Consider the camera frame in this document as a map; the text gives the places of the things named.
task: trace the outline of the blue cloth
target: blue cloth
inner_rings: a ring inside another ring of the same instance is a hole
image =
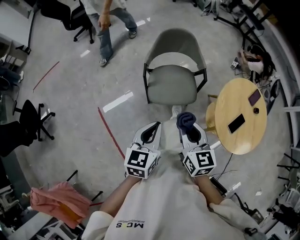
[[[183,112],[177,115],[177,128],[185,133],[193,129],[193,124],[196,122],[196,117],[190,112]]]

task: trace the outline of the white t-shirt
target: white t-shirt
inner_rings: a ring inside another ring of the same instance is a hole
[[[259,75],[263,72],[263,62],[248,62],[248,67],[251,71],[257,72]]]
[[[131,188],[115,218],[94,212],[82,240],[243,240],[244,228],[259,229],[230,199],[211,203],[211,212],[178,153],[162,151],[151,176]]]
[[[86,14],[101,14],[105,0],[82,0]],[[126,8],[125,0],[112,0],[110,10]]]

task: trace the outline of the pink cloth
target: pink cloth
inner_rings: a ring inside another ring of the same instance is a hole
[[[72,219],[62,211],[60,203],[68,206],[80,218],[78,220]],[[48,191],[33,187],[30,204],[32,209],[49,214],[74,229],[88,215],[91,201],[76,192],[68,182],[61,182]]]

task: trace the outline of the smartphone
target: smartphone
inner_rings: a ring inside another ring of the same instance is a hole
[[[228,124],[228,128],[230,133],[234,133],[236,130],[239,129],[245,123],[245,119],[243,114],[240,114],[235,120]]]
[[[259,90],[256,89],[254,93],[252,93],[251,96],[248,98],[250,105],[253,106],[258,101],[258,99],[260,99],[260,97],[261,94],[259,93]]]

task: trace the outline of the wooden round table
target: wooden round table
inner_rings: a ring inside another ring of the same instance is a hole
[[[259,100],[251,106],[248,98],[258,88],[245,78],[235,78],[221,90],[215,107],[215,127],[222,145],[231,153],[246,154],[261,141],[267,126],[267,108],[261,94]],[[243,114],[245,123],[233,134],[228,124]]]

